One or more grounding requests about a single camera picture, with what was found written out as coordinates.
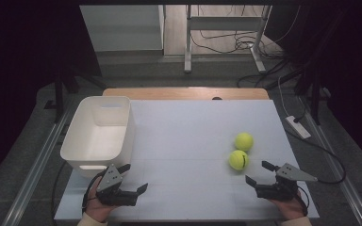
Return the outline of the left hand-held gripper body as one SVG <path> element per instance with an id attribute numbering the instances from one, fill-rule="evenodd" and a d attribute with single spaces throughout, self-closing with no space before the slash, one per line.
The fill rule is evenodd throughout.
<path id="1" fill-rule="evenodd" d="M 122 182 L 123 176 L 117 168 L 113 164 L 109 165 L 96 189 L 96 197 L 100 203 L 109 206 L 135 206 L 138 193 L 121 190 Z"/>

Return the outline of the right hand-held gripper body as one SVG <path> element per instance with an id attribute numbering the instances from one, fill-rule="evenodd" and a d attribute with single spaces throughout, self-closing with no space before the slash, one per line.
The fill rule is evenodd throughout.
<path id="1" fill-rule="evenodd" d="M 318 178 L 286 163 L 275 171 L 275 180 L 272 185 L 256 185 L 257 197 L 280 202 L 290 201 L 296 196 L 298 181 L 317 182 Z"/>

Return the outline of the yellow tennis ball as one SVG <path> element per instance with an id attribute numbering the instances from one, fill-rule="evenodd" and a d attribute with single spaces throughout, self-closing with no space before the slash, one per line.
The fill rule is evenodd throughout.
<path id="1" fill-rule="evenodd" d="M 235 150 L 229 154 L 228 163 L 234 170 L 244 170 L 249 164 L 249 156 L 244 151 Z"/>
<path id="2" fill-rule="evenodd" d="M 235 137 L 235 147 L 244 152 L 249 151 L 254 145 L 254 138 L 249 133 L 239 133 Z"/>

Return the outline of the white plastic bin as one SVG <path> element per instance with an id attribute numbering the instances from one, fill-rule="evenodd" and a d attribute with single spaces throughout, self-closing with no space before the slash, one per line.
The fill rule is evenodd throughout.
<path id="1" fill-rule="evenodd" d="M 135 130 L 129 98 L 87 97 L 74 113 L 60 156 L 81 176 L 91 178 L 111 164 L 131 162 Z"/>

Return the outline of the person's left hand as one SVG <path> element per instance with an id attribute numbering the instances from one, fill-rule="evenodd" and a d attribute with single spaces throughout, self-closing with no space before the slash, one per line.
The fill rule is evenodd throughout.
<path id="1" fill-rule="evenodd" d="M 98 221 L 99 223 L 106 223 L 108 217 L 110 216 L 110 213 L 114 209 L 116 209 L 116 206 L 101 204 L 100 201 L 96 198 L 96 189 L 101 180 L 102 178 L 98 177 L 91 186 L 87 198 L 85 213 L 92 219 Z"/>

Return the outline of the person's right hand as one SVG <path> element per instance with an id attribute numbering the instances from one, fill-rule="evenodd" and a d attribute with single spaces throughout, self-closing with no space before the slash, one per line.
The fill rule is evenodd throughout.
<path id="1" fill-rule="evenodd" d="M 304 217 L 304 208 L 299 202 L 300 198 L 301 193 L 297 192 L 296 196 L 290 201 L 280 202 L 277 200 L 271 200 L 271 203 L 277 207 L 285 220 L 294 220 Z"/>

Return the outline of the white power strip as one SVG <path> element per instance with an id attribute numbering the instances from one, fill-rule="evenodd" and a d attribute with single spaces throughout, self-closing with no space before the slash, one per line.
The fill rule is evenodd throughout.
<path id="1" fill-rule="evenodd" d="M 294 116 L 287 116 L 286 121 L 291 126 L 291 128 L 299 135 L 300 138 L 307 139 L 311 137 L 311 134 Z"/>

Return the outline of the black stand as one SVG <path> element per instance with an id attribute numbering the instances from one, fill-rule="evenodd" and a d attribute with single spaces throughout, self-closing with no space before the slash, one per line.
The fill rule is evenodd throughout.
<path id="1" fill-rule="evenodd" d="M 317 125 L 320 125 L 319 120 L 319 103 L 320 103 L 320 90 L 321 83 L 316 72 L 305 70 L 304 74 L 299 78 L 295 86 L 295 93 L 297 95 L 304 95 L 311 89 L 310 100 L 310 115 Z"/>
<path id="2" fill-rule="evenodd" d="M 59 122 L 64 115 L 63 90 L 66 89 L 69 93 L 77 93 L 80 89 L 76 77 L 81 77 L 101 90 L 108 88 L 108 85 L 105 83 L 99 81 L 90 74 L 79 71 L 77 68 L 70 68 L 63 72 L 56 73 L 54 80 L 55 99 L 47 101 L 44 106 L 45 109 L 56 110 L 55 122 Z"/>

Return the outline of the wooden table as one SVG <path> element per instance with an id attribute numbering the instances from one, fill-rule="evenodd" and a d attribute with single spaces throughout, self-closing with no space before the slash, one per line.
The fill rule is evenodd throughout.
<path id="1" fill-rule="evenodd" d="M 131 100 L 269 100 L 264 89 L 234 88 L 122 88 L 105 89 L 104 96 L 126 96 Z"/>

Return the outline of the dark curtain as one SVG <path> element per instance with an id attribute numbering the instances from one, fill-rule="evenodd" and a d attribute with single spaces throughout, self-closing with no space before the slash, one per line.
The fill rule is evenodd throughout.
<path id="1" fill-rule="evenodd" d="M 329 109 L 362 150 L 362 0 L 287 1 L 308 9 L 292 57 L 313 73 L 300 86 L 319 82 L 330 91 Z"/>
<path id="2" fill-rule="evenodd" d="M 72 0 L 0 0 L 0 164 L 36 104 L 60 77 L 77 91 L 77 75 L 99 76 L 81 7 Z"/>

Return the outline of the white cabinet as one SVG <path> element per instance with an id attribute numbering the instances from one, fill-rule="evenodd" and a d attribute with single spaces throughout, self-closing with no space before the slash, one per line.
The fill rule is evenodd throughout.
<path id="1" fill-rule="evenodd" d="M 81 6 L 80 10 L 96 52 L 163 49 L 162 5 Z"/>

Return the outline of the aluminium floor rail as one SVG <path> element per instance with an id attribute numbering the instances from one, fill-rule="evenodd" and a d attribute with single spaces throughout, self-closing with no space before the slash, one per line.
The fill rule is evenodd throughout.
<path id="1" fill-rule="evenodd" d="M 58 141 L 59 134 L 62 131 L 64 124 L 68 120 L 70 110 L 64 111 L 63 115 L 54 123 L 48 138 L 43 143 L 36 160 L 34 161 L 30 171 L 25 177 L 19 192 L 17 193 L 11 207 L 1 226 L 18 226 L 22 216 L 25 212 L 27 205 L 30 202 L 33 192 L 41 178 L 45 169 L 48 159 L 54 150 L 55 144 Z"/>
<path id="2" fill-rule="evenodd" d="M 325 104 L 320 105 L 320 125 L 310 114 L 304 115 L 304 122 L 313 133 L 309 144 L 325 161 L 324 170 L 340 181 L 323 185 L 318 192 L 321 220 L 329 225 L 362 226 L 362 150 Z"/>

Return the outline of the white metal desk frame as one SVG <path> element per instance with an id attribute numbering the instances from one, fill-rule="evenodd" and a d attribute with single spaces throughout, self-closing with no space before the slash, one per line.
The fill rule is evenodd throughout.
<path id="1" fill-rule="evenodd" d="M 259 54 L 259 44 L 264 34 L 265 27 L 271 11 L 271 6 L 264 6 L 262 14 L 256 17 L 212 17 L 212 16 L 192 16 L 191 5 L 187 5 L 187 37 L 184 53 L 184 72 L 191 72 L 191 31 L 250 31 L 255 32 L 255 42 L 249 44 L 251 55 L 254 59 L 257 70 L 264 73 L 266 68 Z"/>

